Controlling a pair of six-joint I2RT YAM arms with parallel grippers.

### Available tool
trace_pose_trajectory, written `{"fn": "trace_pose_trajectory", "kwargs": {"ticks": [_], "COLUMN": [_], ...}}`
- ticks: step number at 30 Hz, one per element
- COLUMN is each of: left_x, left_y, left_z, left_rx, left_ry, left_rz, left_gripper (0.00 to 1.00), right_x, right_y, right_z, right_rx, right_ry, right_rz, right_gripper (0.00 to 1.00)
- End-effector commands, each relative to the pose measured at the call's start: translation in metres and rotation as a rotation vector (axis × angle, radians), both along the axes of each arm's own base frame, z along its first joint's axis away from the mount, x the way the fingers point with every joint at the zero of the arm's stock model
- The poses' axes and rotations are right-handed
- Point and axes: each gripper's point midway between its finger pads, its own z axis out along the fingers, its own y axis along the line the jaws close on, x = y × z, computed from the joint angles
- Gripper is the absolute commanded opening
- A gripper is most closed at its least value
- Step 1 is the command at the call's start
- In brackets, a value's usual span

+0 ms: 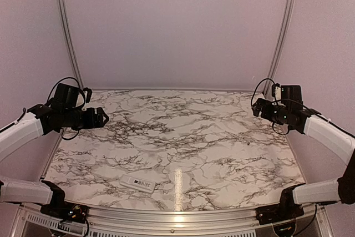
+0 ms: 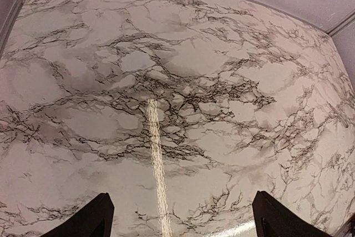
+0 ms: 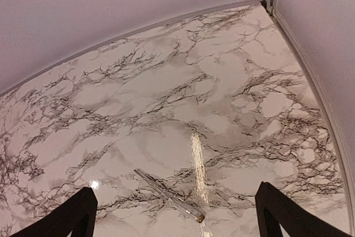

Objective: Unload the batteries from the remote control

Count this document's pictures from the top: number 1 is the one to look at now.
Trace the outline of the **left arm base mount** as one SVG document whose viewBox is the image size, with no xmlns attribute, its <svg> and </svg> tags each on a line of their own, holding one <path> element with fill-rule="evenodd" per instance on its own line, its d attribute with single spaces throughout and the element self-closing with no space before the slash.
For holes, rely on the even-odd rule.
<svg viewBox="0 0 355 237">
<path fill-rule="evenodd" d="M 45 215 L 53 216 L 64 221 L 72 221 L 85 224 L 89 207 L 81 204 L 64 202 L 61 204 L 42 205 L 40 212 Z"/>
</svg>

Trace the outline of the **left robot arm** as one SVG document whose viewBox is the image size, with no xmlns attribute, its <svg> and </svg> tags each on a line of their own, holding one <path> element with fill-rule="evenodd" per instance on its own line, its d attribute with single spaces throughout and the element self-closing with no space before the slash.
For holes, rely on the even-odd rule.
<svg viewBox="0 0 355 237">
<path fill-rule="evenodd" d="M 24 109 L 22 115 L 1 129 L 1 159 L 27 143 L 64 128 L 76 132 L 102 128 L 109 121 L 103 108 L 86 108 L 92 97 L 89 88 L 80 89 L 59 81 L 47 102 Z M 57 217 L 70 213 L 61 188 L 48 181 L 25 181 L 1 176 L 1 202 L 47 205 Z"/>
</svg>

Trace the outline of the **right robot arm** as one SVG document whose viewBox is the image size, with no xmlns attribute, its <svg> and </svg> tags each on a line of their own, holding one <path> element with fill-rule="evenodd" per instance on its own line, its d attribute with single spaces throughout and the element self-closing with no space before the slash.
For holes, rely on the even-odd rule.
<svg viewBox="0 0 355 237">
<path fill-rule="evenodd" d="M 287 219 L 302 204 L 354 204 L 354 135 L 340 128 L 302 101 L 299 85 L 271 87 L 273 100 L 259 98 L 251 101 L 253 115 L 272 124 L 286 125 L 325 146 L 346 165 L 343 175 L 335 180 L 302 184 L 282 191 L 275 215 Z"/>
</svg>

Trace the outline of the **white remote control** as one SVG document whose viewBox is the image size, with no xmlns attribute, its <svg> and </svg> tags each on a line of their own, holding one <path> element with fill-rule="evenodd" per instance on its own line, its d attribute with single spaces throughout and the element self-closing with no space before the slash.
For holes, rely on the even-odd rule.
<svg viewBox="0 0 355 237">
<path fill-rule="evenodd" d="M 127 188 L 135 189 L 138 191 L 143 191 L 146 193 L 153 193 L 156 182 L 149 181 L 129 175 L 123 175 L 119 180 L 120 185 Z"/>
</svg>

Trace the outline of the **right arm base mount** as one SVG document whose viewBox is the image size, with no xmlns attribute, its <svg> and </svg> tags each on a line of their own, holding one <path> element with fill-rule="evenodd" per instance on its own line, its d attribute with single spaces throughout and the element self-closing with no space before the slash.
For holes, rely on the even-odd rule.
<svg viewBox="0 0 355 237">
<path fill-rule="evenodd" d="M 256 219 L 260 225 L 292 220 L 305 214 L 301 205 L 282 207 L 281 204 L 261 206 L 256 209 Z"/>
</svg>

